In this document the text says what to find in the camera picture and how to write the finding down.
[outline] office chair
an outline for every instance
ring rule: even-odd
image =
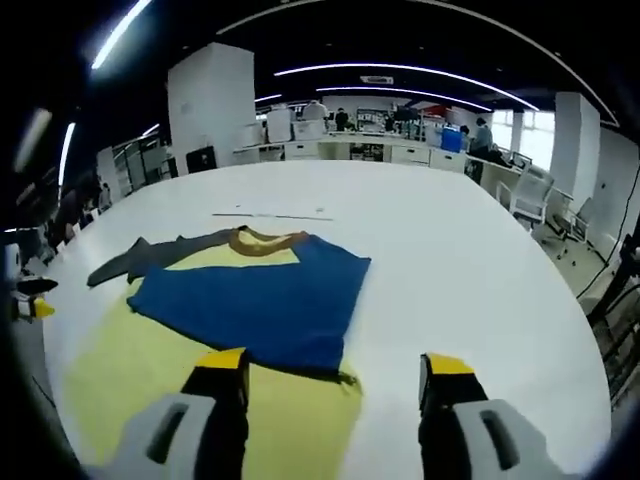
[[[584,201],[578,213],[568,211],[566,216],[559,214],[553,215],[552,226],[557,227],[557,229],[559,230],[558,236],[560,237],[560,241],[563,245],[565,245],[563,251],[556,257],[558,260],[561,260],[562,257],[569,253],[569,248],[566,246],[567,240],[573,240],[574,242],[582,244],[587,243],[589,222],[591,222],[594,214],[595,208],[593,199],[589,197]]]
[[[520,152],[513,152],[511,154],[511,163],[524,170],[527,165],[531,165],[533,163],[533,160],[526,155],[522,155]]]
[[[509,212],[520,223],[528,223],[533,230],[534,227],[545,222],[547,201],[553,182],[554,179],[549,172],[528,164],[513,190],[503,182],[498,182],[496,199],[502,204],[503,192],[508,192]]]

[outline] black ceiling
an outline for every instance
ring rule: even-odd
[[[543,109],[553,109],[556,91],[582,91],[602,118],[608,118],[571,74],[537,48],[487,21],[427,2],[325,0],[283,9],[217,35],[254,13],[295,2],[153,0],[95,72],[90,65],[99,46],[134,0],[47,2],[35,9],[24,3],[16,18],[24,19],[25,41],[14,41],[16,48],[8,57],[15,65],[12,79],[21,102],[10,144],[17,141],[31,108],[53,112],[24,181],[57,167],[70,121],[78,122],[67,167],[71,175],[90,165],[99,149],[135,137],[155,123],[168,135],[167,70],[212,41],[255,52],[258,97],[282,93],[284,100],[310,98],[317,87],[357,85],[362,74],[384,74],[395,78],[397,88],[459,97],[490,108],[521,107],[484,88],[416,72],[334,69],[273,76],[282,69],[320,63],[395,63],[468,76]],[[508,8],[488,0],[443,3],[491,17],[559,53],[615,112],[623,128],[640,131],[635,26],[619,9],[587,7],[584,2],[578,8],[558,1],[513,2]]]

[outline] window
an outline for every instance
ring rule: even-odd
[[[513,134],[513,110],[496,110],[492,116],[491,133],[493,143],[506,149],[511,149],[511,135]]]
[[[520,153],[531,158],[533,164],[549,170],[555,131],[554,112],[524,112]]]

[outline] round table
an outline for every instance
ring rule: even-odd
[[[213,215],[240,211],[261,216]],[[89,290],[89,273],[139,236],[155,243],[242,224],[267,234],[305,230],[372,258],[346,337],[365,396],[342,478],[421,478],[424,352],[472,366],[489,398],[505,399],[546,436],[564,471],[588,469],[605,447],[609,390],[589,324],[556,267],[506,210],[457,173],[304,161],[145,187],[52,262],[48,274],[60,285],[48,295],[56,313],[44,322],[46,362],[74,450],[82,440],[63,375],[126,285],[120,277]]]

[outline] blue shirt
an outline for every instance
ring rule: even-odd
[[[246,347],[255,363],[337,374],[344,334],[371,259],[315,235],[291,248],[300,263],[153,267],[127,303],[212,348]]]

